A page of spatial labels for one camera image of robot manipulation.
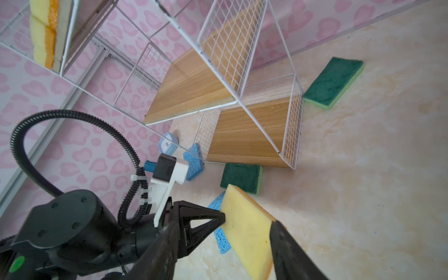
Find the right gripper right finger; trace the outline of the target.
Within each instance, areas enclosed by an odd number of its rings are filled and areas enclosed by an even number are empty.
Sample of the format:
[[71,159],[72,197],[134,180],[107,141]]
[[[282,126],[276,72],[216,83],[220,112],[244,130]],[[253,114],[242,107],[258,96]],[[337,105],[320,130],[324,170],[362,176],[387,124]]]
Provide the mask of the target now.
[[280,221],[271,224],[269,240],[278,280],[328,280]]

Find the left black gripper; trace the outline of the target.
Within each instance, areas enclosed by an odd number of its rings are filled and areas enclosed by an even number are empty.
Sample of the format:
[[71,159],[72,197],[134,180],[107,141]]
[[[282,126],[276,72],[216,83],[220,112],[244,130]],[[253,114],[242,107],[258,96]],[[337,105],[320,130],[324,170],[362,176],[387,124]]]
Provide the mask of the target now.
[[225,214],[186,201],[166,202],[150,237],[151,261],[177,261],[189,256],[226,221]]

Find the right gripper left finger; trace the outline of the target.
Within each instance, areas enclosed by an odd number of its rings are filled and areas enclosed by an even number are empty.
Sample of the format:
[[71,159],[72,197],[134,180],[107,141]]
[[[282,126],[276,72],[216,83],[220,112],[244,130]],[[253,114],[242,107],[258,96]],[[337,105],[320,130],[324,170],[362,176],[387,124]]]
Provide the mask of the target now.
[[152,222],[131,228],[120,240],[120,262],[133,267],[123,280],[171,280],[178,259],[180,226],[172,220],[154,227]]

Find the yellow sponge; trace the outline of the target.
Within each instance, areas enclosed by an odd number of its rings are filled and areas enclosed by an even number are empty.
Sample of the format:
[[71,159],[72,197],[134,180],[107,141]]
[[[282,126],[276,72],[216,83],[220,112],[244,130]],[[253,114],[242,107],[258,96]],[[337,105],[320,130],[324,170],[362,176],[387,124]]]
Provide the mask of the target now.
[[34,48],[33,58],[35,62],[51,70],[54,63],[56,32],[35,16],[31,15],[30,35]]
[[30,0],[30,9],[34,17],[57,30],[59,0]]
[[267,280],[273,268],[270,229],[276,219],[235,185],[228,185],[220,211],[224,234],[252,280]]

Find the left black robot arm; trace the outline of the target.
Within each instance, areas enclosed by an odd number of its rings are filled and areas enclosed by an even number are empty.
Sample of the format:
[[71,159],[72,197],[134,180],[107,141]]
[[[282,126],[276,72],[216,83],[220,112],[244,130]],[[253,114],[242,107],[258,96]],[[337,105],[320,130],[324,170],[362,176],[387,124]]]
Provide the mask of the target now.
[[1,242],[3,280],[74,280],[105,272],[107,280],[171,280],[225,215],[169,200],[161,220],[147,212],[123,229],[93,192],[75,190],[34,207],[18,234]]

